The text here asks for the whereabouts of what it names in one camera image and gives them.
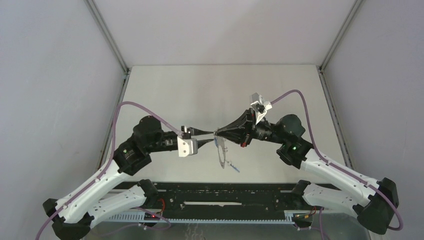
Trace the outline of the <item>blue key tag with key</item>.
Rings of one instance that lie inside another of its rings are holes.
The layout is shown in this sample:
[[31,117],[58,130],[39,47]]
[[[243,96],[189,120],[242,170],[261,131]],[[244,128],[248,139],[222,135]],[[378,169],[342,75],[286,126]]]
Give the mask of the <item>blue key tag with key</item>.
[[233,170],[235,170],[237,173],[240,173],[240,170],[235,166],[235,165],[233,165],[231,162],[229,162],[228,163],[228,165],[233,169]]

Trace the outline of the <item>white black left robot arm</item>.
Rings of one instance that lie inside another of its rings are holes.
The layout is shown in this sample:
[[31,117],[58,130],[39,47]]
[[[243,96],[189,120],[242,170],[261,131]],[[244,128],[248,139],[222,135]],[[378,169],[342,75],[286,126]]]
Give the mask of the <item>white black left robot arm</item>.
[[183,126],[182,135],[178,135],[175,131],[164,131],[155,117],[143,117],[132,135],[114,151],[111,161],[73,192],[43,203],[55,235],[61,240],[80,240],[97,224],[122,211],[141,206],[153,208],[159,193],[149,179],[142,179],[115,196],[104,196],[151,163],[151,153],[177,151],[181,157],[194,155],[210,142],[194,137],[208,134],[209,131]]

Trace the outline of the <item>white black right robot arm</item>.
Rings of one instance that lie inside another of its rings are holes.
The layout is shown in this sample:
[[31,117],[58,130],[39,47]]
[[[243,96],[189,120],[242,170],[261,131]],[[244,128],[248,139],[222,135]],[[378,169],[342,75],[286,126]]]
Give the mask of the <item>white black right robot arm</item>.
[[392,230],[390,224],[399,207],[396,183],[387,177],[377,180],[331,160],[303,139],[305,131],[295,114],[270,123],[257,121],[256,112],[249,108],[238,119],[219,128],[215,135],[243,148],[252,140],[280,144],[276,154],[285,164],[315,174],[337,187],[337,190],[319,188],[301,180],[290,196],[295,208],[311,205],[339,210],[355,217],[364,228],[378,235]]

